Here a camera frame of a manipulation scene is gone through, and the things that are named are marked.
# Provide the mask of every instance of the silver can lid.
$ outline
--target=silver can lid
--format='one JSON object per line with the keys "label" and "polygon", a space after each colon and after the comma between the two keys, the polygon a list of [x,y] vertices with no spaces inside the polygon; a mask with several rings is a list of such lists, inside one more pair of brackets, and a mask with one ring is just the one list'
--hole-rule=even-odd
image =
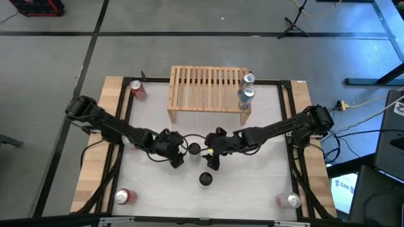
{"label": "silver can lid", "polygon": [[130,83],[132,89],[139,89],[141,87],[141,82],[140,81],[132,81]]}
{"label": "silver can lid", "polygon": [[119,189],[115,194],[115,202],[118,204],[124,204],[128,201],[129,195],[125,189]]}
{"label": "silver can lid", "polygon": [[255,89],[252,86],[247,87],[246,89],[244,89],[244,94],[247,97],[254,97],[255,95]]}
{"label": "silver can lid", "polygon": [[298,207],[300,206],[300,203],[301,203],[300,197],[299,197],[297,194],[295,194],[295,193],[290,194],[290,195],[288,195],[288,203],[289,203],[292,207],[298,208]]}
{"label": "silver can lid", "polygon": [[244,81],[248,83],[253,83],[255,81],[255,76],[253,73],[247,73],[244,75]]}

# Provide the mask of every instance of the white table surface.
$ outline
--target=white table surface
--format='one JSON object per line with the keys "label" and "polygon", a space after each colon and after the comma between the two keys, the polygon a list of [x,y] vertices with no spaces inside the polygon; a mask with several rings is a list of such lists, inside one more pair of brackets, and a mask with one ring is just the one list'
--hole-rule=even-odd
{"label": "white table surface", "polygon": [[[275,85],[255,85],[256,96],[252,113],[245,126],[240,126],[236,113],[178,112],[172,124],[167,113],[167,83],[144,83],[147,100],[133,102],[129,123],[134,127],[147,127],[155,132],[164,128],[206,136],[216,127],[223,127],[228,135],[232,131],[253,126],[266,126],[282,120],[278,88]],[[205,147],[203,139],[187,138],[189,143]],[[162,157],[152,155],[156,160]],[[206,160],[199,163],[184,157],[185,163],[177,169],[169,162],[155,163],[145,152],[124,148],[117,189],[127,188],[138,194],[133,205],[114,204],[114,215],[163,216],[180,218],[221,218],[297,220],[296,211],[281,209],[275,203],[279,193],[291,192],[292,183],[288,167],[285,136],[267,140],[253,155],[233,154],[220,157],[220,169],[207,167]],[[203,172],[213,175],[208,189],[202,189],[199,176]]]}

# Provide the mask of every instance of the blue soda can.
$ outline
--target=blue soda can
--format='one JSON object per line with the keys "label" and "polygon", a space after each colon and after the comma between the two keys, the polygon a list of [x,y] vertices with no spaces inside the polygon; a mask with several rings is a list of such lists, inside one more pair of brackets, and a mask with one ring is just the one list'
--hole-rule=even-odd
{"label": "blue soda can", "polygon": [[254,96],[255,89],[252,86],[245,88],[240,96],[239,108],[243,110],[247,109],[250,106]]}
{"label": "blue soda can", "polygon": [[252,86],[254,82],[255,82],[255,76],[253,73],[245,74],[240,80],[239,90],[237,94],[241,96],[244,89],[247,88],[248,86]]}

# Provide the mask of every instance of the tripod leg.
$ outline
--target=tripod leg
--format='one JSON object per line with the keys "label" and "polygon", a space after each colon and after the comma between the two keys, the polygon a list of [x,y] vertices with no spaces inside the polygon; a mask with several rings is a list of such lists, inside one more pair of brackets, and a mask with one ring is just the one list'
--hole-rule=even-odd
{"label": "tripod leg", "polygon": [[285,18],[285,21],[286,21],[287,23],[289,23],[289,25],[293,25],[293,23],[292,23],[292,21],[291,21],[290,19]]}
{"label": "tripod leg", "polygon": [[293,29],[293,25],[290,25],[288,28],[286,28],[286,30],[277,37],[277,39],[281,39],[283,37],[288,36],[288,32],[291,31]]}
{"label": "tripod leg", "polygon": [[303,33],[303,34],[304,34],[304,36],[306,36],[306,37],[310,37],[310,35],[309,35],[309,34],[307,34],[305,31],[303,31],[302,29],[300,29],[298,26],[295,26],[295,28],[296,28],[296,29],[298,29],[298,31],[300,31],[301,33]]}

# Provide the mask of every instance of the white label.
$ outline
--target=white label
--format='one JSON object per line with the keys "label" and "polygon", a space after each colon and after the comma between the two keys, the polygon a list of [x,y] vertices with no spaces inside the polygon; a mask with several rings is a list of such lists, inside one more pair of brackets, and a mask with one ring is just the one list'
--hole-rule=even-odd
{"label": "white label", "polygon": [[394,106],[394,113],[404,116],[404,104],[396,102],[396,105]]}

